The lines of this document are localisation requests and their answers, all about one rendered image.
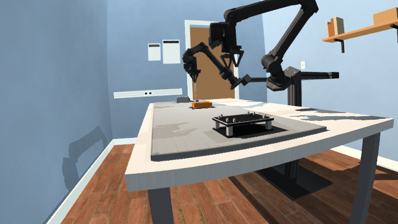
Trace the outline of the orange tube rack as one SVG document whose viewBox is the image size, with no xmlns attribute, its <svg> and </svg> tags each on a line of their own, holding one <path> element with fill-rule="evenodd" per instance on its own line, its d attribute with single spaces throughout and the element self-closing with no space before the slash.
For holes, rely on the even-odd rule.
<svg viewBox="0 0 398 224">
<path fill-rule="evenodd" d="M 192 103 L 192 107 L 203 108 L 212 106 L 212 102 L 198 102 Z"/>
</svg>

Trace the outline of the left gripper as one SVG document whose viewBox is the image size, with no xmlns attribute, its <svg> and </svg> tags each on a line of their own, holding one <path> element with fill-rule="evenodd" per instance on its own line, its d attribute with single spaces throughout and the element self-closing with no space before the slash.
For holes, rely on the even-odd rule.
<svg viewBox="0 0 398 224">
<path fill-rule="evenodd" d="M 232 35 L 232 36 L 233 36 L 233 35 Z M 239 63 L 240 63 L 240 61 L 241 61 L 241 58 L 242 58 L 242 56 L 243 56 L 243 54 L 244 54 L 244 51 L 243 51 L 243 50 L 240 50 L 240 49 L 241 49 L 241 46 L 235 46 L 235 45 L 237 45 L 236 36 L 233 36 L 233 43 L 234 43 L 234 45 L 228 45 L 227 47 L 221 49 L 221 52 L 230 53 L 230 54 L 220 55 L 220 58 L 221 58 L 221 60 L 223 61 L 223 63 L 224 63 L 224 65 L 225 65 L 226 69 L 230 69 L 230 66 L 231 66 L 232 61 L 233 61 L 233 63 L 234 63 L 234 66 L 235 66 L 235 67 L 238 67 L 238 66 L 239 66 Z M 232 48 L 234 48 L 234 49 L 232 49 Z M 234 54 L 239 54 L 239 58 L 238 58 L 237 63 L 236 63 L 236 61 L 235 61 Z M 229 65 L 226 64 L 226 61 L 225 61 L 224 58 L 229 58 L 229 59 L 230 59 L 230 60 L 229 60 Z"/>
</svg>

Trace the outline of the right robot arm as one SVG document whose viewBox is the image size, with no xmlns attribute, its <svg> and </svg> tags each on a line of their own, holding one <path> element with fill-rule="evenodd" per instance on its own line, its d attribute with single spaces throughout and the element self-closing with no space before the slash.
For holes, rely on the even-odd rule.
<svg viewBox="0 0 398 224">
<path fill-rule="evenodd" d="M 233 75 L 233 72 L 231 69 L 225 69 L 226 67 L 223 66 L 218 60 L 217 58 L 210 52 L 210 50 L 208 49 L 207 45 L 204 45 L 203 42 L 199 43 L 197 46 L 191 48 L 191 49 L 187 49 L 185 51 L 185 53 L 183 54 L 183 62 L 185 64 L 183 64 L 184 69 L 186 72 L 191 71 L 191 70 L 196 70 L 197 69 L 197 64 L 193 64 L 193 63 L 197 63 L 196 61 L 196 57 L 194 57 L 193 55 L 195 53 L 198 52 L 203 52 L 205 53 L 209 59 L 214 63 L 214 65 L 218 68 L 219 70 L 219 74 L 221 75 L 221 77 L 224 80 L 229 79 L 231 86 L 236 83 L 238 80 L 240 80 L 240 78 L 238 79 L 237 77 L 235 77 Z"/>
</svg>

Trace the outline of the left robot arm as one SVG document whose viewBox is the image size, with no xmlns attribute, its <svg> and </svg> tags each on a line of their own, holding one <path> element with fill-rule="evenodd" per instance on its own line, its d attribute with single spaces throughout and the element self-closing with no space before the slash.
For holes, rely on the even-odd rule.
<svg viewBox="0 0 398 224">
<path fill-rule="evenodd" d="M 213 50 L 219 45 L 221 45 L 222 49 L 228 45 L 234 45 L 232 35 L 236 36 L 235 26 L 237 22 L 262 13 L 298 4 L 301 5 L 300 10 L 278 44 L 261 59 L 261 63 L 264 66 L 263 69 L 266 69 L 266 72 L 270 73 L 267 80 L 278 87 L 282 87 L 290 81 L 290 77 L 285 76 L 282 70 L 282 58 L 308 19 L 314 13 L 318 12 L 319 8 L 315 0 L 263 0 L 246 6 L 229 9 L 225 11 L 223 15 L 225 22 L 210 24 L 210 37 L 208 38 L 209 46 Z"/>
</svg>

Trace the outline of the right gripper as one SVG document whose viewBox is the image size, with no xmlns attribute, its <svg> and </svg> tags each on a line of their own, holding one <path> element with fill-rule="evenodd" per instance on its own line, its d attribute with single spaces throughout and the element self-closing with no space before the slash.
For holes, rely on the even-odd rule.
<svg viewBox="0 0 398 224">
<path fill-rule="evenodd" d="M 197 73 L 195 73 L 194 71 L 197 72 Z M 188 71 L 187 73 L 190 75 L 190 77 L 192 78 L 193 82 L 196 82 L 199 73 L 201 73 L 201 69 L 191 70 L 191 71 Z"/>
</svg>

